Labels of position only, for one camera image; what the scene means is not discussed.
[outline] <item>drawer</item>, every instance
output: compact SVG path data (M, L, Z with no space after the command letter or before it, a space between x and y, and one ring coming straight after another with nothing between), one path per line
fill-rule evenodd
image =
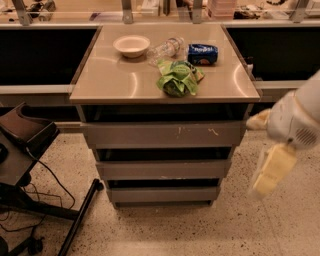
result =
M177 148L239 145L244 121L83 123L89 148Z
M97 162L103 180L224 178L230 160L111 161Z
M112 203L154 203L213 201L219 195L219 187L209 188L154 188L111 189L107 191Z

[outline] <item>plastic bottle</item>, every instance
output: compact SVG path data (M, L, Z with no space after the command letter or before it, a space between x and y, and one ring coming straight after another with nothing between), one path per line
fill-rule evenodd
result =
M183 47L184 39L181 37L169 38L162 44L152 47L147 52L147 59L150 65L157 66L159 60L165 56L173 57Z

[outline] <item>cabinet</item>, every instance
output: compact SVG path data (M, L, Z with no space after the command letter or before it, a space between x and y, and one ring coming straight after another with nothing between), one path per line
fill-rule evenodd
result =
M156 40L155 31L168 28L134 24L102 29L70 97L114 206L212 204L242 140L251 103L259 100L220 25L200 24L203 33L188 35L193 25L172 26L186 41L213 37L224 47L216 66L203 68L197 96L168 97L155 86L157 69L115 52L112 41L128 29Z

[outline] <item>white bowl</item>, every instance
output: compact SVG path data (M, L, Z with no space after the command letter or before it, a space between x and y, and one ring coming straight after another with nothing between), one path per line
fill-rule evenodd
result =
M141 56L148 49L149 45L150 40L148 38L137 35L122 36L113 42L113 47L127 58Z

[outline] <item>concrete floor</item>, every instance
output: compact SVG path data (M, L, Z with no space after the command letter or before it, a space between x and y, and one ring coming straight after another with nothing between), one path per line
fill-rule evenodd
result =
M247 132L236 149L232 167L222 182L212 206L153 206L115 209L105 190L99 192L83 220L68 255L112 256L318 256L320 255L320 166L319 147L299 152L295 169L263 201L247 196L250 178L262 147L273 142L264 132ZM94 157L82 134L60 134L42 160L81 202L94 178ZM39 192L68 195L40 165L32 170L32 183ZM53 197L42 201L59 204ZM10 212L0 214L0 223L17 229L38 223L41 216ZM46 217L36 230L44 237L43 252L57 255L71 223ZM30 229L0 234L10 248L25 239Z

